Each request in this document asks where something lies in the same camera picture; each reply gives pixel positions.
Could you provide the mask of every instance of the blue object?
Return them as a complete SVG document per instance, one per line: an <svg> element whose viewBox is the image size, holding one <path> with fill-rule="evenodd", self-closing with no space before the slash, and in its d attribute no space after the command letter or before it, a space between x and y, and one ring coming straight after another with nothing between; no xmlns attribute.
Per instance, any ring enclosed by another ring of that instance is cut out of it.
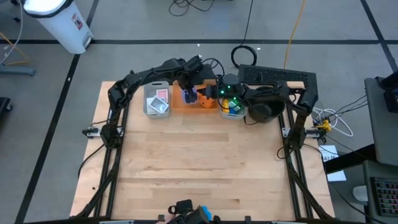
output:
<svg viewBox="0 0 398 224"><path fill-rule="evenodd" d="M194 94L197 95L197 89L196 89L195 87L192 88L192 91L194 92ZM182 91L181 91L181 98L182 98L182 101L183 101L185 104L188 104L188 105L189 105L189 104L194 104L194 103L197 102L197 100L195 100L194 102L187 103L187 96L188 96L188 90L182 90Z"/></svg>
<svg viewBox="0 0 398 224"><path fill-rule="evenodd" d="M203 210L205 211L205 214L209 221L211 221L211 213L207 210L207 206L202 206Z"/></svg>
<svg viewBox="0 0 398 224"><path fill-rule="evenodd" d="M236 111L234 109L229 108L229 113L230 114L236 114Z"/></svg>

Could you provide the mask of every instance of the paper sheet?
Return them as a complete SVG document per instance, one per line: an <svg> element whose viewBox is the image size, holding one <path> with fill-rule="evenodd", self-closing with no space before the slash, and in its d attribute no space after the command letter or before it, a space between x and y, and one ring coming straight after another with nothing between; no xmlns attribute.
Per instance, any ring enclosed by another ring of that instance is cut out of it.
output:
<svg viewBox="0 0 398 224"><path fill-rule="evenodd" d="M322 158L324 162L338 157L338 155L336 155L337 154L336 146L319 146L319 150L322 153ZM346 181L346 180L347 179L343 170L328 174L329 182Z"/></svg>

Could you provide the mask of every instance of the table leg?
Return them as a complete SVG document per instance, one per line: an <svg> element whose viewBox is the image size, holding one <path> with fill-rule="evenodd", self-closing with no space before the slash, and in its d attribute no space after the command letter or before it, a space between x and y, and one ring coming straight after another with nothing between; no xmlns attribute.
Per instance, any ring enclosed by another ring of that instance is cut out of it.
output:
<svg viewBox="0 0 398 224"><path fill-rule="evenodd" d="M325 172L330 174L345 168L360 165L366 160L376 161L374 144L370 144L355 152L350 152L325 162Z"/></svg>

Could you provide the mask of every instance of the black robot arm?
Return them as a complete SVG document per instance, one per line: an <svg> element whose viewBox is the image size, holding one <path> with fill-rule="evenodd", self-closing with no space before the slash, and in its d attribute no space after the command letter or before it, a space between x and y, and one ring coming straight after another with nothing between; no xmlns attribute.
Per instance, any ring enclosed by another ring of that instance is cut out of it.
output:
<svg viewBox="0 0 398 224"><path fill-rule="evenodd" d="M171 82L177 80L180 88L188 91L187 101L196 101L197 94L192 88L197 80L202 80L202 71L209 72L208 69L205 70L199 56L195 56L187 62L184 59L172 58L156 68L139 73L131 71L122 80L117 81L108 90L111 115L109 122L102 127L100 133L105 147L120 146L121 138L118 133L120 113L141 85L165 79Z"/></svg>
<svg viewBox="0 0 398 224"><path fill-rule="evenodd" d="M314 88L290 88L287 82L280 81L252 89L241 83L236 75L218 75L215 85L208 85L198 90L199 93L213 99L236 98L242 105L249 108L249 114L257 122L265 121L265 117L273 117L290 107L297 114L294 126L291 127L286 144L294 149L300 149L306 137L305 120L311 114L318 100ZM290 100L289 96L299 94L297 102Z"/></svg>

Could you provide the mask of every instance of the yellow clamp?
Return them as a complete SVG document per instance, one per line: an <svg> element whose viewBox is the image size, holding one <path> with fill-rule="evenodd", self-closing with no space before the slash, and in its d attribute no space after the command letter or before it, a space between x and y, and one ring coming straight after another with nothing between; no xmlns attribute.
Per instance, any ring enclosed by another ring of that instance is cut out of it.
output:
<svg viewBox="0 0 398 224"><path fill-rule="evenodd" d="M330 132L331 131L331 125L328 119L324 119L323 120L323 124L316 126L316 128L322 128L324 129L326 132Z"/></svg>

